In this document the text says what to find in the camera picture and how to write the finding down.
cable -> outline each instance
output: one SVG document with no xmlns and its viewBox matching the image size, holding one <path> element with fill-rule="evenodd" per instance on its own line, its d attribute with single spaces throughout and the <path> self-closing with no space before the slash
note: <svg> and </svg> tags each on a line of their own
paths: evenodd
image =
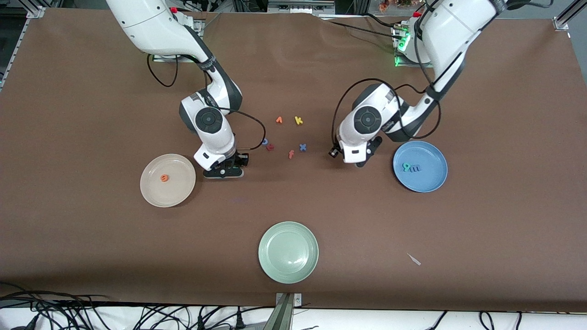
<svg viewBox="0 0 587 330">
<path fill-rule="evenodd" d="M 89 318 L 89 315 L 87 313 L 86 306 L 84 305 L 84 303 L 89 303 L 90 308 L 94 309 L 94 312 L 96 313 L 96 315 L 100 318 L 101 322 L 103 322 L 101 316 L 95 310 L 95 307 L 93 306 L 92 298 L 91 298 L 91 297 L 100 296 L 100 295 L 71 295 L 71 294 L 66 294 L 63 292 L 39 291 L 39 290 L 31 291 L 31 290 L 26 290 L 18 285 L 8 283 L 8 282 L 0 281 L 0 284 L 14 287 L 14 288 L 20 290 L 19 292 L 14 292 L 12 294 L 7 294 L 7 295 L 0 297 L 0 301 L 17 300 L 17 301 L 30 302 L 31 311 L 35 311 L 35 309 L 36 309 L 36 311 L 39 313 L 40 316 L 43 316 L 44 318 L 48 319 L 50 321 L 49 324 L 52 329 L 53 329 L 54 325 L 56 325 L 60 329 L 63 328 L 63 326 L 61 326 L 61 324 L 56 322 L 49 315 L 50 311 L 58 311 L 63 316 L 66 317 L 66 319 L 68 321 L 69 328 L 93 330 L 93 325 L 92 325 L 92 322 Z M 71 299 L 74 299 L 74 301 L 49 302 L 49 301 L 42 299 L 40 295 L 55 295 L 55 296 L 59 296 L 59 297 L 71 298 Z M 71 305 L 71 303 L 75 303 L 75 302 L 77 304 L 75 306 L 68 307 L 69 308 L 68 310 L 65 310 L 61 307 L 62 305 L 68 306 L 68 305 Z M 79 317 L 79 319 L 81 320 L 83 325 L 81 325 L 77 322 L 77 320 L 76 320 L 77 317 Z"/>
<path fill-rule="evenodd" d="M 543 4 L 539 4 L 537 2 L 525 2 L 525 1 L 518 1 L 518 2 L 512 2 L 512 3 L 506 3 L 507 8 L 509 9 L 511 6 L 515 6 L 515 5 L 528 5 L 528 6 L 534 6 L 534 7 L 538 7 L 538 8 L 550 8 L 552 6 L 552 4 L 554 3 L 554 0 L 550 0 L 550 2 L 548 3 L 548 5 L 543 5 Z"/>
<path fill-rule="evenodd" d="M 424 138 L 426 138 L 426 137 L 429 137 L 430 135 L 432 135 L 432 133 L 434 133 L 434 132 L 436 131 L 436 129 L 438 129 L 438 126 L 440 125 L 440 120 L 441 120 L 441 118 L 442 118 L 442 108 L 440 107 L 440 102 L 437 102 L 437 103 L 436 103 L 436 105 L 438 106 L 438 119 L 436 120 L 436 124 L 435 124 L 435 125 L 434 125 L 434 127 L 433 127 L 433 128 L 430 130 L 430 132 L 428 132 L 428 133 L 426 133 L 426 134 L 424 134 L 424 135 L 422 135 L 422 136 L 412 136 L 412 135 L 409 135 L 409 134 L 408 134 L 408 132 L 406 132 L 406 129 L 405 129 L 404 125 L 403 125 L 403 121 L 402 121 L 402 116 L 403 116 L 403 113 L 401 113 L 401 110 L 400 110 L 400 109 L 401 109 L 401 107 L 402 107 L 402 105 L 400 104 L 399 95 L 397 94 L 397 90 L 396 90 L 395 88 L 393 88 L 393 86 L 391 86 L 391 85 L 390 85 L 388 82 L 386 82 L 385 80 L 381 80 L 381 79 L 378 79 L 378 78 L 367 78 L 367 79 L 362 79 L 362 80 L 359 80 L 358 82 L 356 82 L 356 83 L 354 83 L 353 85 L 351 85 L 351 86 L 350 86 L 350 87 L 349 87 L 349 88 L 348 88 L 348 89 L 345 91 L 345 93 L 342 95 L 342 97 L 340 98 L 340 100 L 338 101 L 338 104 L 336 105 L 336 109 L 334 110 L 334 115 L 332 116 L 332 127 L 331 127 L 331 130 L 330 130 L 330 138 L 332 139 L 332 144 L 333 144 L 333 145 L 336 145 L 336 142 L 337 142 L 337 141 L 336 141 L 336 139 L 335 139 L 335 134 L 334 134 L 335 128 L 334 128 L 334 127 L 335 127 L 335 123 L 336 123 L 336 114 L 338 113 L 338 109 L 340 108 L 340 104 L 342 103 L 342 100 L 343 100 L 343 99 L 345 98 L 345 96 L 346 96 L 346 95 L 347 95 L 347 94 L 350 92 L 350 90 L 351 90 L 351 89 L 353 89 L 353 88 L 354 88 L 356 85 L 358 85 L 358 84 L 360 84 L 360 83 L 363 83 L 363 82 L 368 82 L 368 81 L 376 81 L 376 82 L 380 82 L 380 83 L 382 83 L 382 84 L 386 85 L 386 86 L 387 86 L 389 89 L 391 89 L 391 90 L 392 90 L 392 92 L 395 94 L 395 96 L 396 96 L 396 97 L 395 97 L 395 99 L 396 99 L 396 101 L 397 101 L 397 111 L 399 111 L 399 112 L 400 112 L 400 119 L 398 120 L 398 122 L 399 122 L 399 124 L 400 124 L 400 127 L 401 127 L 401 129 L 402 129 L 402 132 L 403 132 L 403 133 L 404 133 L 404 134 L 405 134 L 407 137 L 409 137 L 410 139 L 421 140 L 421 139 L 424 139 Z M 415 90 L 417 93 L 420 93 L 420 92 L 419 92 L 419 91 L 418 91 L 418 90 L 417 90 L 417 89 L 416 89 L 414 86 L 412 86 L 412 85 L 410 85 L 410 84 L 404 84 L 404 85 L 402 85 L 401 87 L 404 87 L 404 86 L 410 86 L 410 87 L 412 87 L 412 88 L 413 88 L 413 89 L 414 89 L 414 90 Z"/>
<path fill-rule="evenodd" d="M 206 88 L 206 90 L 208 90 L 208 74 L 206 73 L 206 71 L 203 71 L 203 72 L 204 72 L 204 83 L 206 85 L 205 88 Z M 238 114 L 241 114 L 241 115 L 243 115 L 245 117 L 248 117 L 248 118 L 256 121 L 263 128 L 263 138 L 261 139 L 261 141 L 259 142 L 258 145 L 254 146 L 252 148 L 237 148 L 237 150 L 243 150 L 243 151 L 244 150 L 249 150 L 250 151 L 250 150 L 255 150 L 255 149 L 257 149 L 257 148 L 259 148 L 259 147 L 261 147 L 263 145 L 263 141 L 265 141 L 265 137 L 267 135 L 267 129 L 265 128 L 265 125 L 260 120 L 258 120 L 257 118 L 249 115 L 248 113 L 245 113 L 245 112 L 242 112 L 242 111 L 239 111 L 239 110 L 229 109 L 229 108 L 226 108 L 226 107 L 219 107 L 219 106 L 216 106 L 215 108 L 220 109 L 220 110 L 227 110 L 227 111 L 230 111 L 230 112 L 236 112 Z"/>
<path fill-rule="evenodd" d="M 417 90 L 414 86 L 412 86 L 412 85 L 410 85 L 408 83 L 405 83 L 403 85 L 400 85 L 400 86 L 396 87 L 396 90 L 397 89 L 400 89 L 400 88 L 403 88 L 403 87 L 409 87 L 409 88 L 413 89 L 414 92 L 416 92 L 418 94 L 424 94 L 424 93 L 426 93 L 426 90 Z"/>
<path fill-rule="evenodd" d="M 237 323 L 234 325 L 234 328 L 235 328 L 235 330 L 241 330 L 246 327 L 247 327 L 247 325 L 245 324 L 245 322 L 242 321 L 241 307 L 238 306 L 237 307 Z"/>
<path fill-rule="evenodd" d="M 204 316 L 204 319 L 203 319 L 204 324 L 206 322 L 208 322 L 208 320 L 212 317 L 212 315 L 214 315 L 214 313 L 218 312 L 221 308 L 222 308 L 221 306 L 218 306 L 218 307 L 214 308 L 211 312 L 209 312 L 208 314 L 206 314 Z"/>
<path fill-rule="evenodd" d="M 220 323 L 219 325 L 214 325 L 212 328 L 208 328 L 208 330 L 218 328 L 221 325 L 228 325 L 228 329 L 232 330 L 232 325 L 230 325 L 230 323 Z"/>
<path fill-rule="evenodd" d="M 483 314 L 487 314 L 487 317 L 489 317 L 489 323 L 491 325 L 491 329 L 487 328 L 487 326 L 485 325 L 485 322 L 483 321 Z M 483 326 L 483 328 L 485 328 L 485 330 L 495 330 L 495 326 L 493 325 L 493 319 L 491 318 L 491 315 L 488 312 L 485 312 L 485 311 L 479 312 L 479 322 L 481 322 L 481 325 Z"/>
<path fill-rule="evenodd" d="M 344 23 L 339 23 L 339 22 L 332 22 L 332 21 L 328 21 L 332 24 L 336 24 L 336 25 L 340 25 L 340 26 L 346 26 L 347 28 L 351 28 L 351 29 L 356 29 L 356 30 L 360 30 L 360 31 L 365 31 L 368 33 L 373 33 L 376 35 L 382 35 L 382 36 L 388 36 L 390 38 L 394 38 L 394 39 L 401 39 L 401 36 L 397 36 L 397 35 L 391 35 L 388 33 L 381 33 L 381 32 L 377 32 L 377 31 L 373 31 L 373 30 L 368 30 L 368 29 L 363 29 L 363 28 L 359 28 L 358 26 L 352 26 L 352 25 L 348 25 L 348 24 L 344 24 Z"/>
<path fill-rule="evenodd" d="M 242 311 L 241 313 L 245 313 L 245 312 L 249 312 L 249 311 L 254 311 L 254 310 L 256 310 L 256 309 L 261 309 L 261 308 L 273 308 L 273 307 L 267 307 L 267 306 L 253 307 L 253 308 L 249 308 L 249 309 L 247 309 L 246 311 Z M 216 326 L 219 326 L 220 324 L 222 324 L 222 323 L 226 322 L 227 320 L 229 320 L 230 318 L 233 318 L 233 317 L 235 317 L 235 316 L 237 316 L 237 313 L 234 313 L 234 314 L 232 314 L 232 315 L 230 315 L 230 316 L 228 316 L 228 317 L 226 317 L 226 318 L 224 318 L 224 319 L 222 319 L 222 320 L 218 321 L 218 322 L 217 322 L 215 325 L 213 325 L 213 326 L 211 326 L 210 328 L 207 328 L 207 329 L 208 329 L 208 330 L 209 330 L 209 329 L 214 329 Z"/>
<path fill-rule="evenodd" d="M 520 322 L 522 322 L 522 312 L 518 312 L 518 322 L 515 324 L 515 330 L 519 330 Z"/>
<path fill-rule="evenodd" d="M 149 68 L 149 72 L 151 72 L 151 75 L 153 75 L 153 78 L 155 78 L 155 79 L 156 79 L 156 80 L 157 80 L 157 81 L 158 81 L 158 82 L 159 82 L 161 85 L 163 85 L 163 86 L 165 86 L 165 87 L 171 87 L 171 86 L 173 86 L 173 84 L 175 84 L 175 83 L 176 83 L 176 79 L 177 79 L 177 72 L 179 71 L 179 67 L 180 67 L 180 65 L 179 65 L 179 60 L 178 60 L 179 56 L 178 56 L 178 55 L 176 55 L 176 74 L 175 74 L 175 76 L 173 77 L 173 81 L 172 81 L 172 82 L 171 82 L 171 84 L 169 84 L 169 85 L 165 85 L 165 83 L 163 83 L 162 81 L 160 81 L 160 80 L 159 80 L 159 78 L 157 78 L 157 76 L 155 75 L 155 73 L 154 73 L 154 72 L 153 72 L 153 70 L 151 69 L 151 62 L 149 61 L 149 56 L 153 56 L 153 57 L 154 57 L 154 55 L 147 54 L 147 67 Z"/>
<path fill-rule="evenodd" d="M 381 24 L 381 25 L 383 25 L 383 26 L 386 26 L 386 27 L 388 27 L 388 28 L 392 28 L 392 27 L 393 27 L 393 25 L 401 23 L 401 21 L 399 21 L 399 22 L 395 22 L 395 23 L 386 23 L 386 22 L 383 22 L 382 20 L 380 20 L 380 19 L 379 19 L 377 16 L 375 16 L 375 15 L 373 15 L 373 14 L 370 14 L 370 13 L 368 13 L 368 12 L 364 12 L 364 13 L 362 13 L 362 14 L 359 14 L 359 15 L 360 15 L 360 16 L 368 16 L 368 17 L 371 17 L 371 18 L 372 18 L 372 19 L 374 19 L 374 20 L 375 20 L 377 23 L 379 23 L 379 24 Z"/>
<path fill-rule="evenodd" d="M 179 308 L 175 309 L 174 311 L 172 311 L 171 313 L 164 313 L 163 311 L 160 311 L 159 313 L 163 314 L 164 317 L 161 320 L 159 320 L 157 323 L 153 324 L 150 329 L 153 330 L 153 329 L 155 329 L 155 327 L 157 327 L 157 325 L 160 325 L 160 324 L 168 322 L 168 321 L 175 321 L 177 323 L 178 330 L 180 329 L 180 324 L 182 324 L 187 329 L 188 325 L 190 324 L 189 322 L 188 322 L 188 325 L 185 325 L 182 320 L 173 316 L 173 314 L 177 313 L 178 311 L 181 311 L 184 308 L 187 308 L 187 307 L 186 306 L 179 307 Z"/>
<path fill-rule="evenodd" d="M 440 324 L 440 321 L 442 321 L 442 319 L 444 318 L 444 316 L 446 315 L 446 313 L 448 313 L 448 311 L 444 311 L 440 317 L 436 320 L 436 323 L 434 323 L 434 325 L 432 326 L 432 328 L 429 328 L 428 330 L 436 330 L 436 328 L 438 327 L 438 325 Z"/>
</svg>

black cable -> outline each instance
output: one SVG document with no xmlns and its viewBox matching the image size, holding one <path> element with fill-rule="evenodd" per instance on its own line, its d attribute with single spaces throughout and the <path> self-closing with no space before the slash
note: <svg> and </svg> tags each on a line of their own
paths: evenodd
<svg viewBox="0 0 587 330">
<path fill-rule="evenodd" d="M 208 328 L 208 330 L 218 328 L 221 325 L 228 325 L 228 329 L 232 330 L 232 325 L 230 323 L 220 323 L 219 325 L 214 325 L 212 328 Z"/>
<path fill-rule="evenodd" d="M 6 305 L 6 306 L 0 306 L 0 309 L 2 308 L 10 308 L 10 307 L 18 307 L 18 306 L 22 306 L 22 305 L 28 305 L 30 304 L 30 302 L 19 302 L 18 304 L 12 304 L 12 305 Z"/>
<path fill-rule="evenodd" d="M 247 325 L 245 324 L 245 322 L 242 321 L 241 307 L 238 306 L 237 307 L 237 323 L 234 325 L 234 328 L 235 328 L 235 330 L 241 330 L 246 327 L 247 327 Z"/>
<path fill-rule="evenodd" d="M 440 317 L 436 320 L 436 323 L 434 323 L 434 325 L 432 326 L 432 328 L 429 328 L 428 330 L 436 330 L 436 328 L 438 328 L 438 325 L 440 324 L 440 321 L 442 321 L 442 319 L 444 318 L 444 316 L 446 315 L 446 313 L 448 313 L 448 311 L 444 311 Z"/>
<path fill-rule="evenodd" d="M 159 80 L 159 78 L 157 78 L 157 76 L 155 75 L 155 73 L 153 72 L 153 70 L 151 69 L 151 61 L 149 61 L 149 57 L 154 55 L 151 54 L 147 54 L 147 67 L 149 68 L 149 72 L 151 72 L 151 75 L 153 75 L 153 78 L 155 78 L 155 80 L 157 80 L 161 85 L 165 86 L 165 87 L 171 87 L 173 86 L 173 84 L 176 83 L 176 79 L 177 79 L 177 72 L 179 71 L 179 56 L 176 55 L 176 75 L 173 77 L 173 81 L 171 82 L 171 84 L 166 85 L 165 83 L 163 83 L 161 80 Z"/>
<path fill-rule="evenodd" d="M 249 312 L 249 311 L 254 311 L 254 310 L 256 310 L 256 309 L 261 309 L 261 308 L 273 308 L 273 307 L 267 307 L 267 306 L 253 307 L 253 308 L 249 308 L 249 309 L 247 309 L 246 311 L 242 311 L 241 313 L 245 313 L 245 312 Z M 237 316 L 237 313 L 234 313 L 234 314 L 232 314 L 232 315 L 230 315 L 230 316 L 228 316 L 228 317 L 226 317 L 226 318 L 224 318 L 224 319 L 222 319 L 222 320 L 218 321 L 218 322 L 217 322 L 215 325 L 213 325 L 213 326 L 211 326 L 210 328 L 207 328 L 207 329 L 208 329 L 208 330 L 209 330 L 209 329 L 214 329 L 216 326 L 219 326 L 220 324 L 222 324 L 222 323 L 226 322 L 227 320 L 229 320 L 229 319 L 231 319 L 231 318 L 233 318 L 233 317 L 235 317 L 235 316 Z"/>
<path fill-rule="evenodd" d="M 359 14 L 359 15 L 360 15 L 360 16 L 369 16 L 369 17 L 371 17 L 372 19 L 374 19 L 374 20 L 375 20 L 377 23 L 379 23 L 379 24 L 381 24 L 381 25 L 383 25 L 383 26 L 386 26 L 386 27 L 388 27 L 388 28 L 392 28 L 392 27 L 393 27 L 393 25 L 401 23 L 401 21 L 398 21 L 398 22 L 395 22 L 395 23 L 386 23 L 386 22 L 383 22 L 382 20 L 380 20 L 380 19 L 379 19 L 377 16 L 375 16 L 375 15 L 373 15 L 373 14 L 370 14 L 370 13 L 368 13 L 368 12 L 364 12 L 364 13 L 362 13 L 362 14 Z"/>
<path fill-rule="evenodd" d="M 263 141 L 265 141 L 265 137 L 267 135 L 267 129 L 265 128 L 265 125 L 260 120 L 258 120 L 257 118 L 249 115 L 248 113 L 245 113 L 245 112 L 242 112 L 242 111 L 239 111 L 239 110 L 229 109 L 229 108 L 226 108 L 226 107 L 216 107 L 216 108 L 218 108 L 220 110 L 228 110 L 230 112 L 236 112 L 239 115 L 243 115 L 245 117 L 248 117 L 248 118 L 256 121 L 257 123 L 259 123 L 259 125 L 261 125 L 261 127 L 263 128 L 263 138 L 261 139 L 261 141 L 259 142 L 258 145 L 254 146 L 252 148 L 237 148 L 237 150 L 255 150 L 255 149 L 258 149 L 259 147 L 261 147 L 263 145 Z"/>
<path fill-rule="evenodd" d="M 363 29 L 363 28 L 360 28 L 358 26 L 348 25 L 348 24 L 339 23 L 339 22 L 332 22 L 332 21 L 328 21 L 328 22 L 330 22 L 332 24 L 340 25 L 340 26 L 346 26 L 347 28 L 351 28 L 351 29 L 365 31 L 365 32 L 368 32 L 368 33 L 373 33 L 373 34 L 376 34 L 376 35 L 388 36 L 388 37 L 393 38 L 393 39 L 401 39 L 402 38 L 401 36 L 391 35 L 391 34 L 388 34 L 388 33 L 381 33 L 381 32 L 377 32 L 377 31 L 373 31 L 373 30 L 368 30 L 368 29 Z"/>
<path fill-rule="evenodd" d="M 489 317 L 489 323 L 491 325 L 491 329 L 487 328 L 487 326 L 485 325 L 485 322 L 483 321 L 483 314 L 487 314 L 487 317 Z M 493 325 L 493 319 L 491 318 L 491 315 L 488 312 L 485 312 L 485 311 L 479 312 L 479 322 L 481 322 L 481 325 L 483 326 L 483 328 L 485 328 L 485 330 L 495 330 L 495 326 Z"/>
<path fill-rule="evenodd" d="M 206 71 L 203 71 L 203 72 L 204 72 L 205 88 L 206 88 L 206 90 L 208 90 L 208 73 L 206 73 Z M 261 139 L 261 141 L 259 142 L 258 145 L 254 146 L 252 148 L 237 148 L 237 150 L 243 150 L 243 151 L 244 150 L 255 150 L 255 149 L 257 149 L 257 148 L 259 148 L 259 147 L 261 147 L 263 145 L 263 141 L 265 141 L 265 137 L 267 135 L 267 129 L 265 128 L 265 125 L 260 120 L 258 120 L 257 118 L 249 115 L 248 113 L 245 113 L 245 112 L 242 112 L 242 111 L 239 111 L 239 110 L 229 109 L 229 108 L 226 108 L 226 107 L 219 107 L 219 106 L 216 106 L 215 108 L 220 109 L 220 110 L 227 110 L 227 111 L 230 111 L 230 112 L 236 112 L 238 114 L 241 114 L 241 115 L 243 115 L 245 117 L 248 117 L 248 118 L 256 121 L 257 123 L 259 123 L 259 125 L 261 125 L 261 127 L 263 127 L 263 138 Z"/>
<path fill-rule="evenodd" d="M 409 88 L 413 89 L 414 92 L 416 92 L 418 94 L 424 94 L 424 93 L 426 93 L 426 90 L 417 90 L 414 86 L 412 86 L 412 85 L 410 85 L 408 83 L 405 83 L 403 85 L 400 85 L 400 86 L 396 87 L 396 90 L 398 90 L 400 88 L 403 88 L 403 87 L 409 87 Z"/>
<path fill-rule="evenodd" d="M 351 89 L 353 89 L 356 85 L 363 83 L 363 82 L 368 82 L 368 81 L 376 81 L 376 82 L 380 82 L 384 85 L 386 85 L 389 89 L 392 90 L 392 92 L 396 95 L 396 101 L 397 101 L 397 111 L 400 111 L 402 105 L 400 104 L 400 100 L 399 100 L 399 95 L 397 94 L 397 90 L 395 88 L 393 88 L 393 86 L 391 86 L 388 82 L 386 82 L 385 80 L 381 80 L 379 78 L 367 78 L 367 79 L 362 79 L 359 80 L 358 82 L 354 83 L 353 85 L 351 85 L 351 87 L 349 87 L 345 93 L 342 95 L 342 97 L 340 98 L 340 100 L 338 101 L 338 104 L 336 105 L 336 109 L 334 111 L 334 115 L 332 116 L 332 127 L 331 127 L 331 131 L 330 131 L 330 138 L 332 139 L 332 144 L 336 145 L 336 139 L 335 139 L 335 134 L 334 134 L 334 130 L 335 130 L 335 123 L 336 123 L 336 114 L 338 113 L 338 109 L 340 108 L 340 104 L 342 103 L 342 100 L 345 98 L 345 96 L 350 92 Z M 440 107 L 440 102 L 437 102 L 436 105 L 438 106 L 438 119 L 436 120 L 436 124 L 434 125 L 434 127 L 430 130 L 430 132 L 422 135 L 422 136 L 412 136 L 409 135 L 408 132 L 406 131 L 403 122 L 402 122 L 402 116 L 404 115 L 403 113 L 400 113 L 400 119 L 398 120 L 398 122 L 400 123 L 400 127 L 402 129 L 402 132 L 409 137 L 410 139 L 415 139 L 415 140 L 421 140 L 424 139 L 426 137 L 429 137 L 430 135 L 432 135 L 432 133 L 434 133 L 436 131 L 436 129 L 438 129 L 438 126 L 440 125 L 440 120 L 442 118 L 442 108 Z"/>
<path fill-rule="evenodd" d="M 100 313 L 98 313 L 98 311 L 96 310 L 96 307 L 94 307 L 94 303 L 92 301 L 92 297 L 88 297 L 88 300 L 90 301 L 90 306 L 94 310 L 94 314 L 96 314 L 96 316 L 98 316 L 98 319 L 100 320 L 100 322 L 102 323 L 102 325 L 104 325 L 104 327 L 106 328 L 106 330 L 111 330 L 108 327 L 108 325 L 104 322 L 104 320 L 102 319 L 102 316 L 100 316 Z"/>
<path fill-rule="evenodd" d="M 515 5 L 528 5 L 528 6 L 534 6 L 534 7 L 538 7 L 538 8 L 550 8 L 552 6 L 552 4 L 554 3 L 554 0 L 550 0 L 550 2 L 548 3 L 548 5 L 543 5 L 543 4 L 539 4 L 537 2 L 525 2 L 525 1 L 518 1 L 518 2 L 512 2 L 512 3 L 506 3 L 506 6 L 509 8 L 511 6 L 515 6 Z"/>
<path fill-rule="evenodd" d="M 148 313 L 146 313 L 146 314 L 144 314 L 144 315 L 141 313 L 141 317 L 140 317 L 140 318 L 139 318 L 139 320 L 137 321 L 137 324 L 135 324 L 135 326 L 134 326 L 133 330 L 139 330 L 139 329 L 141 328 L 141 326 L 142 326 L 142 325 L 143 325 L 145 322 L 147 322 L 147 320 L 148 320 L 149 318 L 151 318 L 151 317 L 155 316 L 155 314 L 156 314 L 156 313 L 158 313 L 158 312 L 160 312 L 162 309 L 165 309 L 165 306 L 162 306 L 162 307 L 161 307 L 161 306 L 158 306 L 158 307 L 155 307 L 155 308 L 150 308 L 150 307 L 148 307 L 148 306 L 144 306 L 144 307 L 143 307 L 143 312 L 144 312 L 144 310 L 145 310 L 145 309 L 149 309 L 149 312 L 148 312 Z"/>
<path fill-rule="evenodd" d="M 19 292 L 14 292 L 12 294 L 7 294 L 7 295 L 0 297 L 0 300 L 2 300 L 2 301 L 4 301 L 4 300 L 20 300 L 20 301 L 30 302 L 31 303 L 31 311 L 33 311 L 33 304 L 32 303 L 35 302 L 36 303 L 36 306 L 35 306 L 36 311 L 39 313 L 39 315 L 43 316 L 44 318 L 46 318 L 50 321 L 51 328 L 53 328 L 53 324 L 57 325 L 59 328 L 62 328 L 62 326 L 58 322 L 56 322 L 53 318 L 51 318 L 49 315 L 49 311 L 51 311 L 53 309 L 55 311 L 60 312 L 63 316 L 66 317 L 69 326 L 75 327 L 78 329 L 81 329 L 81 328 L 86 328 L 86 329 L 90 329 L 90 330 L 93 329 L 93 325 L 91 323 L 89 315 L 87 314 L 87 311 L 86 311 L 85 306 L 83 304 L 86 301 L 82 300 L 81 297 L 87 298 L 91 302 L 92 296 L 99 296 L 99 295 L 71 295 L 71 294 L 66 294 L 63 292 L 40 291 L 40 290 L 33 291 L 33 290 L 26 290 L 25 288 L 22 288 L 18 285 L 8 283 L 8 282 L 0 281 L 0 284 L 7 285 L 7 286 L 10 286 L 10 287 L 13 287 L 13 288 L 20 290 Z M 84 310 L 84 314 L 86 315 L 86 319 L 84 319 L 81 316 L 80 311 L 76 310 L 75 307 L 71 308 L 73 311 L 77 312 L 77 315 L 80 317 L 80 320 L 83 323 L 83 326 L 78 324 L 78 322 L 76 320 L 76 315 L 73 314 L 72 310 L 70 310 L 69 311 L 70 314 L 68 314 L 68 311 L 63 309 L 59 304 L 54 304 L 54 303 L 45 301 L 44 299 L 41 298 L 40 295 L 56 295 L 59 297 L 66 297 L 66 298 L 74 299 L 75 302 L 77 302 L 77 304 L 79 304 L 81 309 Z"/>
<path fill-rule="evenodd" d="M 214 309 L 213 309 L 211 312 L 209 312 L 208 314 L 206 314 L 206 315 L 204 316 L 204 319 L 203 319 L 203 321 L 204 321 L 204 324 L 205 324 L 206 322 L 208 322 L 208 320 L 209 320 L 209 319 L 212 317 L 212 315 L 214 315 L 214 313 L 218 312 L 218 311 L 219 311 L 221 308 L 222 308 L 222 307 L 218 306 L 218 307 L 214 308 Z"/>
<path fill-rule="evenodd" d="M 185 306 L 179 307 L 170 313 L 165 313 L 165 312 L 161 311 L 160 313 L 163 314 L 164 317 L 161 320 L 154 323 L 150 329 L 153 330 L 155 327 L 157 327 L 157 325 L 160 325 L 160 324 L 168 322 L 168 321 L 175 321 L 177 323 L 178 330 L 180 329 L 180 324 L 182 324 L 187 329 L 187 327 L 189 326 L 189 322 L 188 322 L 188 325 L 185 325 L 182 320 L 173 316 L 173 314 L 177 313 L 178 311 L 181 311 L 184 308 L 187 308 L 187 307 L 185 307 Z"/>
<path fill-rule="evenodd" d="M 515 330 L 519 330 L 520 322 L 522 322 L 522 312 L 518 312 L 518 322 L 515 324 Z"/>
</svg>

green plate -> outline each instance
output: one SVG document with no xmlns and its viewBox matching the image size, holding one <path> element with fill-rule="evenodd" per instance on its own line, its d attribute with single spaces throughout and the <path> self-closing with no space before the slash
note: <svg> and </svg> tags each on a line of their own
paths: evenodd
<svg viewBox="0 0 587 330">
<path fill-rule="evenodd" d="M 267 276 L 293 284 L 310 276 L 318 263 L 318 242 L 303 224 L 286 221 L 269 228 L 259 243 L 259 262 Z"/>
</svg>

blue plate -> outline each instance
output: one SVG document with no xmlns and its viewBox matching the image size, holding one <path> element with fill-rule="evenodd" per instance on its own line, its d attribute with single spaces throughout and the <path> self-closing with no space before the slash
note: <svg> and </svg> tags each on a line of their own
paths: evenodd
<svg viewBox="0 0 587 330">
<path fill-rule="evenodd" d="M 410 141 L 393 156 L 393 171 L 408 189 L 429 193 L 443 185 L 448 165 L 437 147 L 424 141 Z"/>
</svg>

metal bracket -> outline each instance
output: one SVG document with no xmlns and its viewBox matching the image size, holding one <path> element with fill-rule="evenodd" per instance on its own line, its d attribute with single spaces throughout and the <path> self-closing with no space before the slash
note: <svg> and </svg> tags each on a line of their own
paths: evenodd
<svg viewBox="0 0 587 330">
<path fill-rule="evenodd" d="M 45 14 L 45 7 L 43 6 L 36 6 L 34 10 L 29 11 L 28 7 L 26 9 L 28 13 L 26 14 L 26 18 L 41 18 Z"/>
<path fill-rule="evenodd" d="M 569 29 L 569 25 L 567 23 L 563 24 L 562 26 L 559 25 L 559 22 L 556 19 L 556 17 L 552 18 L 552 24 L 554 25 L 554 29 L 557 31 L 567 31 Z"/>
<path fill-rule="evenodd" d="M 275 305 L 277 305 L 279 303 L 279 299 L 281 299 L 281 296 L 283 296 L 284 294 L 276 294 L 275 296 Z M 293 294 L 293 305 L 294 307 L 300 307 L 302 305 L 302 294 Z"/>
</svg>

